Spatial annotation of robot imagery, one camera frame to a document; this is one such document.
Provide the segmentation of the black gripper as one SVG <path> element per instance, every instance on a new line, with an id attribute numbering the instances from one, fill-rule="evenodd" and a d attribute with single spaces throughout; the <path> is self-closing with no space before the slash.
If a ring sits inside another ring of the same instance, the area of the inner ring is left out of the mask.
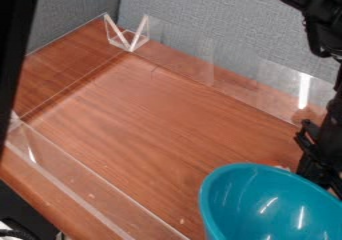
<path id="1" fill-rule="evenodd" d="M 296 174 L 342 198 L 342 102 L 329 102 L 321 126 L 302 121 L 294 139 L 303 152 Z"/>

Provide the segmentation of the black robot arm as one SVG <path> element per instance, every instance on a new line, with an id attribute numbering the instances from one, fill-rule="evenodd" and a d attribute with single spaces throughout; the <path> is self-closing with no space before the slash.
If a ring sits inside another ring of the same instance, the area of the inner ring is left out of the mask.
<path id="1" fill-rule="evenodd" d="M 305 119 L 294 139 L 303 151 L 296 174 L 342 199 L 342 0 L 280 1 L 302 13 L 311 53 L 339 64 L 322 124 Z"/>

